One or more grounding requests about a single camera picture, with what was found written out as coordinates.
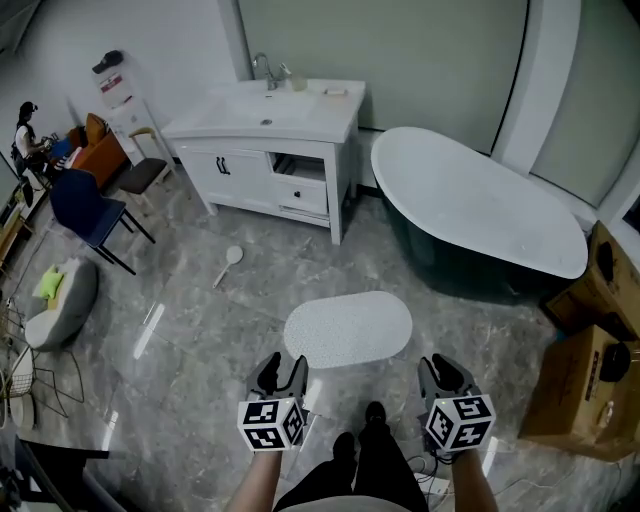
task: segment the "bathroom vanity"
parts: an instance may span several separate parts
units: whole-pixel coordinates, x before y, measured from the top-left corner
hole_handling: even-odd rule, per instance
[[[331,230],[358,181],[356,137],[364,82],[309,80],[268,91],[264,80],[213,89],[162,130],[210,214],[235,206]]]

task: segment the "white bath mat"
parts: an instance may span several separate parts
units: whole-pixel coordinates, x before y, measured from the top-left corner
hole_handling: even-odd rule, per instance
[[[387,292],[313,300],[298,306],[284,326],[284,344],[310,368],[377,361],[400,352],[413,321],[404,302]]]

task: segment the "cable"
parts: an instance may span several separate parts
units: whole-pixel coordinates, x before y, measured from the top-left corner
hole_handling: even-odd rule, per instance
[[[429,484],[429,490],[427,491],[427,510],[429,510],[429,498],[431,498],[431,488],[433,487],[433,482],[436,481],[436,473],[438,472],[438,459],[436,459],[436,467],[433,469],[433,473],[431,474],[431,484]]]
[[[496,493],[493,493],[494,496],[497,496],[498,494],[502,494],[505,491],[508,491],[509,489],[511,489],[514,485],[520,483],[520,482],[525,482],[529,485],[532,485],[533,487],[536,487],[538,489],[555,489],[556,487],[558,487],[562,482],[564,482],[567,478],[569,478],[571,475],[573,475],[576,472],[576,467],[574,466],[573,469],[571,471],[569,471],[569,473],[567,473],[563,478],[561,478],[560,480],[558,480],[555,484],[553,485],[540,485],[537,484],[535,482],[532,482],[531,480],[527,480],[526,478],[518,478],[515,482],[510,483],[509,485],[507,485],[504,489],[502,489],[501,491],[498,491]]]
[[[424,471],[427,469],[427,460],[422,455],[414,455],[413,457],[409,457],[407,459],[407,464],[415,459],[420,459],[422,461],[422,469],[420,471],[414,471],[414,473],[424,473]]]
[[[428,482],[430,478],[434,478],[434,477],[435,477],[435,474],[436,474],[436,471],[437,471],[437,470],[438,470],[438,461],[436,461],[436,465],[435,465],[435,467],[433,468],[433,471],[432,471],[431,473],[429,473],[428,475],[426,475],[426,476],[425,476],[425,478],[420,478],[420,479],[417,479],[416,481],[417,481],[419,484],[423,484],[423,483],[425,483],[425,482]]]

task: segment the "sink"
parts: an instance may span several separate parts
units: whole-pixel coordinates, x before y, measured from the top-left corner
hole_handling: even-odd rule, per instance
[[[325,91],[347,91],[328,95]],[[212,89],[185,115],[162,130],[170,139],[269,137],[342,143],[364,98],[364,82],[308,80],[304,91],[289,83],[268,91],[264,80]]]
[[[225,107],[232,116],[265,119],[301,119],[309,115],[317,102],[317,95],[301,91],[269,91],[225,99]]]

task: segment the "blue chair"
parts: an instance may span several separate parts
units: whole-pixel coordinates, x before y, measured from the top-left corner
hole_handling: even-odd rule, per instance
[[[151,243],[156,241],[127,211],[123,201],[103,197],[91,173],[69,169],[64,171],[51,190],[51,208],[56,219],[73,231],[109,263],[136,273],[109,251],[104,243],[118,222],[131,233],[133,229],[122,218],[126,215]]]

